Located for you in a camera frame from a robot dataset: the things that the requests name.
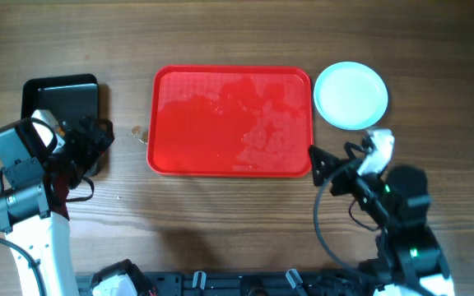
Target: white plate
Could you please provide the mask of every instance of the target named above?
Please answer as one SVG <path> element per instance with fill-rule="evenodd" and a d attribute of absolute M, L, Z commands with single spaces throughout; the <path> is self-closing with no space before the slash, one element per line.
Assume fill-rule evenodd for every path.
<path fill-rule="evenodd" d="M 360 130 L 381 119 L 388 94 L 383 80 L 371 68 L 357 62 L 339 62 L 319 75 L 314 103 L 333 126 Z"/>

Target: light blue plate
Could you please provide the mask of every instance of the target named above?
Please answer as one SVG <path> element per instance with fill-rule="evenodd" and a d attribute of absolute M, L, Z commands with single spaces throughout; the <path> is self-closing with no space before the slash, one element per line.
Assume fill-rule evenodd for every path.
<path fill-rule="evenodd" d="M 388 94 L 383 80 L 371 68 L 357 62 L 339 62 L 319 75 L 314 103 L 333 126 L 360 130 L 381 119 Z"/>

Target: wooden tabletop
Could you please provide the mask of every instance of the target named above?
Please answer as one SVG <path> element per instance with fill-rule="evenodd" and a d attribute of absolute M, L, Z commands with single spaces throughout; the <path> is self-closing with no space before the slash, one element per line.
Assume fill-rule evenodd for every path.
<path fill-rule="evenodd" d="M 78 73 L 98 78 L 100 116 L 114 123 L 95 197 L 68 206 L 77 273 L 125 258 L 144 271 L 334 267 L 315 238 L 310 175 L 163 177 L 131 131 L 148 126 L 152 80 L 168 64 L 288 65 L 315 80 L 335 62 L 357 61 L 385 81 L 390 108 L 380 125 L 396 136 L 393 164 L 426 170 L 430 225 L 457 293 L 474 294 L 473 1 L 13 3 L 0 0 L 0 127 L 19 119 L 26 81 Z M 361 137 L 315 111 L 314 133 L 317 146 L 337 155 Z M 355 265 L 376 247 L 374 234 L 348 217 L 350 202 L 326 196 L 320 217 L 331 248 Z M 20 293 L 11 253 L 0 246 L 0 295 Z"/>

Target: red tray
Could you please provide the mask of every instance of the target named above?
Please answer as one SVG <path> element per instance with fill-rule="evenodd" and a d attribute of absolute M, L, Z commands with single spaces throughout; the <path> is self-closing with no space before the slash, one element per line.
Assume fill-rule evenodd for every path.
<path fill-rule="evenodd" d="M 310 89 L 297 67 L 164 67 L 155 77 L 147 163 L 173 175 L 304 176 Z"/>

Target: table surface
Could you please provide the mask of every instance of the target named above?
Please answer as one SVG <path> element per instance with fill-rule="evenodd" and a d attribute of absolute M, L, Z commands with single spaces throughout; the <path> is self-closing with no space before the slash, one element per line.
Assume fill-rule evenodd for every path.
<path fill-rule="evenodd" d="M 390 108 L 380 125 L 396 136 L 393 164 L 426 170 L 430 225 L 457 293 L 474 294 L 474 2 L 13 3 L 0 0 L 0 127 L 20 117 L 27 80 L 87 72 L 101 84 L 100 116 L 115 127 L 95 197 L 68 206 L 76 272 L 125 258 L 144 271 L 335 266 L 315 238 L 310 175 L 163 177 L 147 166 L 132 128 L 148 126 L 153 77 L 168 64 L 297 66 L 315 80 L 335 62 L 357 61 L 385 81 Z M 315 110 L 314 132 L 316 145 L 337 155 L 361 135 Z M 321 227 L 337 255 L 356 264 L 376 248 L 374 234 L 348 217 L 350 202 L 325 197 Z M 0 295 L 20 292 L 11 253 L 0 247 Z"/>

